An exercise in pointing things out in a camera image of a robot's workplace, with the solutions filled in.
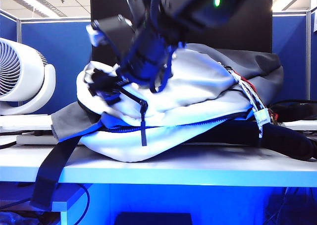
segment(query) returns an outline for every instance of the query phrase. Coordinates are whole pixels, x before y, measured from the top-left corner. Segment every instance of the fan grille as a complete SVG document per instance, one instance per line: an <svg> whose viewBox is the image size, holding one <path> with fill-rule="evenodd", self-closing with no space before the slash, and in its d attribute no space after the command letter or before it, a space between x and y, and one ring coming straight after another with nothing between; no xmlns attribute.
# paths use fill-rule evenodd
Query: fan grille
<svg viewBox="0 0 317 225"><path fill-rule="evenodd" d="M15 50L0 42L0 97L8 94L20 77L20 61Z"/></svg>

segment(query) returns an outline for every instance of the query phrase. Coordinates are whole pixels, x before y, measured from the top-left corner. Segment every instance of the white desk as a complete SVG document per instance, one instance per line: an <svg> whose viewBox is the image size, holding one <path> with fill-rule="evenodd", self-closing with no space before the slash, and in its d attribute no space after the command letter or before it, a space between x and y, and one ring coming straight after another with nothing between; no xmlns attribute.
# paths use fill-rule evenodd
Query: white desk
<svg viewBox="0 0 317 225"><path fill-rule="evenodd" d="M35 181L51 146L0 150L0 181ZM317 160L291 159L267 149L178 146L139 163L122 163L78 146L60 182L317 187Z"/></svg>

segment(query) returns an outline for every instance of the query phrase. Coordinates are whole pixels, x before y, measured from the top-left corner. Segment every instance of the black cable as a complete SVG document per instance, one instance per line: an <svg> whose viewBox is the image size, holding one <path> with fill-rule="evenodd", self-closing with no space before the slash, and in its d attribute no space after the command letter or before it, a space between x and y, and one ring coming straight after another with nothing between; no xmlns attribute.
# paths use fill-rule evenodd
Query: black cable
<svg viewBox="0 0 317 225"><path fill-rule="evenodd" d="M0 132L0 136L21 135L22 133L26 133L26 132L33 132L33 131L23 130L23 131L17 131L17 132Z"/></svg>
<svg viewBox="0 0 317 225"><path fill-rule="evenodd" d="M284 192L284 196L283 196L283 201L282 201L282 204L279 208L279 210L277 212L275 212L271 217L269 217L264 223L263 225L266 225L268 222L270 222L275 216L276 216L276 223L278 224L278 221L279 221L279 216L281 214L281 211L282 211L282 208L284 207L284 204L285 204L285 198L286 198L286 194L289 190L289 187L286 187L285 189L285 192Z"/></svg>
<svg viewBox="0 0 317 225"><path fill-rule="evenodd" d="M85 193L87 195L87 204L86 204L86 208L85 208L83 214L80 216L80 218L77 220L77 222L74 223L74 225L78 225L82 221L82 219L84 218L84 216L86 215L86 213L88 211L89 204L90 204L90 195L89 195L88 189L82 184L77 184L77 185L85 191Z"/></svg>
<svg viewBox="0 0 317 225"><path fill-rule="evenodd" d="M282 202L281 207L280 207L279 210L278 210L277 217L276 217L277 225L279 225L280 215L281 215L282 209L283 209L283 207L284 207L284 204L285 204L285 202L286 202L285 199L286 199L286 194L287 194L288 190L289 190L289 187L286 187L285 193L284 193L284 196L283 196L283 202Z"/></svg>
<svg viewBox="0 0 317 225"><path fill-rule="evenodd" d="M30 200L31 200L31 198L27 198L27 199L22 199L20 201L17 201L17 202L11 203L11 204L3 205L0 207L0 210L7 209L7 208L10 208L10 207L15 206L15 205L23 204L23 203L28 202Z"/></svg>
<svg viewBox="0 0 317 225"><path fill-rule="evenodd" d="M12 147L14 145L16 145L16 141L0 145L0 150L4 148Z"/></svg>

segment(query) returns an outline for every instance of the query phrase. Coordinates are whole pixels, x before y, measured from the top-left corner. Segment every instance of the black strap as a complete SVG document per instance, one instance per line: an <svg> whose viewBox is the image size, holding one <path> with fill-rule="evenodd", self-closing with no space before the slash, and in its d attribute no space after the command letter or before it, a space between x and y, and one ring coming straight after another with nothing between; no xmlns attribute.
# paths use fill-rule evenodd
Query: black strap
<svg viewBox="0 0 317 225"><path fill-rule="evenodd" d="M81 136L59 142L41 164L36 176L30 205L41 210L52 211L53 194L60 174Z"/></svg>

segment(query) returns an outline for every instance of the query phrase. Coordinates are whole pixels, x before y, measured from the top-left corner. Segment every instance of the blue partition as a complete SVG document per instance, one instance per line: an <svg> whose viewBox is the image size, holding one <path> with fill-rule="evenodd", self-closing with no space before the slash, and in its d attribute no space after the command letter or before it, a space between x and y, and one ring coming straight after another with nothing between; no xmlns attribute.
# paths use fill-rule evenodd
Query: blue partition
<svg viewBox="0 0 317 225"><path fill-rule="evenodd" d="M16 42L16 20L0 14L0 37Z"/></svg>
<svg viewBox="0 0 317 225"><path fill-rule="evenodd" d="M312 13L312 45L311 45L311 99L317 100L317 32L314 32L316 11Z"/></svg>
<svg viewBox="0 0 317 225"><path fill-rule="evenodd" d="M273 53L284 69L284 84L274 102L306 98L306 15L273 17Z"/></svg>
<svg viewBox="0 0 317 225"><path fill-rule="evenodd" d="M88 63L89 22L33 22L22 24L22 43L40 51L56 69L56 89L50 101L35 113L51 114L77 100L76 77Z"/></svg>

